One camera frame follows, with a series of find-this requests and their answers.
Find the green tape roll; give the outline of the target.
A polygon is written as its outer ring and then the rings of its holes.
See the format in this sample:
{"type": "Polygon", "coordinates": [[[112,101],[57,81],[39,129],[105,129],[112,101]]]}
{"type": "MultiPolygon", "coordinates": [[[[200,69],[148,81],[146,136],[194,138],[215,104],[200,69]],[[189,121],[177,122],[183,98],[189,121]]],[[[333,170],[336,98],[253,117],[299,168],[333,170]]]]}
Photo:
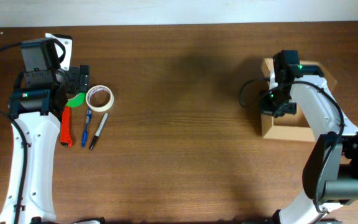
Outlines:
{"type": "Polygon", "coordinates": [[[85,102],[86,93],[78,93],[73,98],[68,99],[66,107],[76,108],[85,102]]]}

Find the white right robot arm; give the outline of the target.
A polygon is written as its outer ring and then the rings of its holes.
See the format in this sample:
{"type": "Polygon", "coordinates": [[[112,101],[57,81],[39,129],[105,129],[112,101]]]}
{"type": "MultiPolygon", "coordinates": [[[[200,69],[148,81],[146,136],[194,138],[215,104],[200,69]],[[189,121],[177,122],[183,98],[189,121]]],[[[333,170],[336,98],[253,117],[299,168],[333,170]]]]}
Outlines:
{"type": "Polygon", "coordinates": [[[274,213],[273,222],[319,223],[358,200],[358,127],[332,96],[323,69],[301,63],[296,50],[273,56],[266,81],[270,87],[260,96],[260,113],[277,118],[301,109],[316,138],[303,169],[303,190],[274,213]]]}

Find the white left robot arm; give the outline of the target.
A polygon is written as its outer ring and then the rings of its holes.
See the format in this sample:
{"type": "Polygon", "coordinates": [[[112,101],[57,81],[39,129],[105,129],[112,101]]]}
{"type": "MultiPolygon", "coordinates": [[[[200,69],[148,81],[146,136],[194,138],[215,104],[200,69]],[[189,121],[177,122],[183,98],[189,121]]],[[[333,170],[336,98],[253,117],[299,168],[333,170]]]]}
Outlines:
{"type": "Polygon", "coordinates": [[[47,223],[53,207],[53,157],[67,94],[85,91],[89,67],[70,65],[73,39],[49,34],[21,43],[24,70],[9,98],[13,155],[0,223],[47,223]]]}

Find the beige masking tape roll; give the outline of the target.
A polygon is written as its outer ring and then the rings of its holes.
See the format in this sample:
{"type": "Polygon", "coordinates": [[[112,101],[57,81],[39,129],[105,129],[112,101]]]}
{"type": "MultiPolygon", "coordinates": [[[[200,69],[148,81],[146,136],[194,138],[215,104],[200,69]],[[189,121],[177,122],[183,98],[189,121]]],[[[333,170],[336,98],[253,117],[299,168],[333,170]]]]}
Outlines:
{"type": "Polygon", "coordinates": [[[85,102],[95,112],[105,112],[112,108],[114,95],[110,88],[104,85],[91,87],[85,96],[85,102]]]}

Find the brown cardboard box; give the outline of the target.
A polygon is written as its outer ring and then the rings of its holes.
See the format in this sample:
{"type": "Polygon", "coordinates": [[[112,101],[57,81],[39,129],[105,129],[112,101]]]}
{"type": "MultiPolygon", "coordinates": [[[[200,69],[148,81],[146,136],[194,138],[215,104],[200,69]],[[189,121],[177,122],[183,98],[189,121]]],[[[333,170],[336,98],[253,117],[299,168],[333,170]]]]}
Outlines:
{"type": "MultiPolygon", "coordinates": [[[[327,68],[316,61],[300,60],[302,65],[317,65],[323,71],[328,88],[332,93],[337,85],[335,77],[327,68]]],[[[261,70],[264,78],[270,78],[273,72],[273,58],[264,58],[261,64],[261,70]]],[[[286,114],[285,116],[274,118],[273,116],[260,115],[262,137],[264,139],[290,140],[315,142],[312,129],[309,127],[307,120],[299,105],[296,107],[296,114],[286,114]]]]}

